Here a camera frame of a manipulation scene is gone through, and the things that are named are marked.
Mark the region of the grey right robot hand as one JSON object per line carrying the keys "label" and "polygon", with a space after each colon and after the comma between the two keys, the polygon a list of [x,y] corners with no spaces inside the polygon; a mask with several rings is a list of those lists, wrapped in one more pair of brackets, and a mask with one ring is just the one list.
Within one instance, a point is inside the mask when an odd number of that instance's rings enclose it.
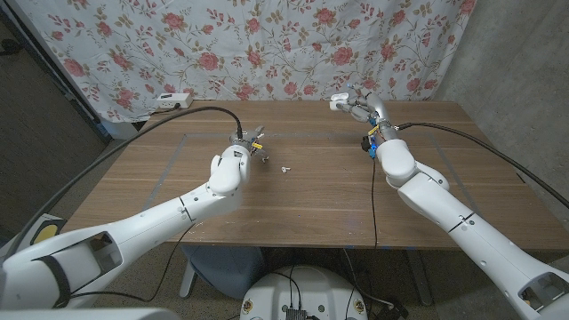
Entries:
{"label": "grey right robot hand", "polygon": [[348,98],[346,103],[338,103],[337,106],[351,114],[358,122],[377,127],[375,133],[384,140],[397,138],[397,131],[390,122],[387,108],[377,94],[361,90],[355,98]]}

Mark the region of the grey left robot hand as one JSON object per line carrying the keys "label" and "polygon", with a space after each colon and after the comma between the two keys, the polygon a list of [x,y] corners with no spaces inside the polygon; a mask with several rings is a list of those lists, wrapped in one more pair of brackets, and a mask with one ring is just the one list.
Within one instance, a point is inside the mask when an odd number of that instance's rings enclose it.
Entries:
{"label": "grey left robot hand", "polygon": [[254,130],[242,131],[242,137],[234,132],[229,136],[230,144],[246,148],[252,156],[257,156],[265,164],[268,161],[268,152],[259,142],[259,139],[264,135],[264,129],[265,127],[260,125]]}

